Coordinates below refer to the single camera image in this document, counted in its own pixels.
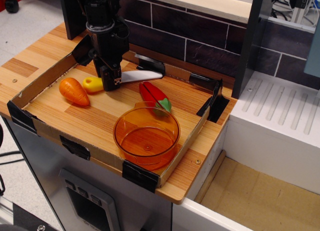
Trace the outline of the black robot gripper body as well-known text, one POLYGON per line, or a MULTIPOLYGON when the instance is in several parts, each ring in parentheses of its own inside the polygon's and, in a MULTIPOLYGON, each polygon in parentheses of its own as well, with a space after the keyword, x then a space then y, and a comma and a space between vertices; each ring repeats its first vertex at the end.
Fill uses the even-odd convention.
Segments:
POLYGON ((121 16, 103 25, 88 25, 93 45, 92 57, 97 75, 103 77, 103 69, 112 79, 121 78, 122 56, 129 51, 130 28, 121 16))

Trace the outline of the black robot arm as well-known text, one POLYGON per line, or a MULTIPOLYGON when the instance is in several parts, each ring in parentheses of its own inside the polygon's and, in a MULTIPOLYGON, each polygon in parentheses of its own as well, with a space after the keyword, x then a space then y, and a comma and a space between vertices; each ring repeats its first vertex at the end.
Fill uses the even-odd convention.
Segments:
POLYGON ((113 91, 120 87, 121 61, 129 51, 130 28, 118 15, 120 0, 83 0, 91 47, 88 56, 93 60, 103 89, 113 91))

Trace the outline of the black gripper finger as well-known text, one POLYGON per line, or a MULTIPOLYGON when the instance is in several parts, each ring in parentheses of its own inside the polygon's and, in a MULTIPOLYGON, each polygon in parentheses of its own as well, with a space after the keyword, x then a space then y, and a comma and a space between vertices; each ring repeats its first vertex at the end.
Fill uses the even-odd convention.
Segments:
POLYGON ((120 88, 122 82, 122 71, 119 64, 113 64, 111 66, 103 65, 100 68, 100 75, 103 89, 106 92, 120 88))

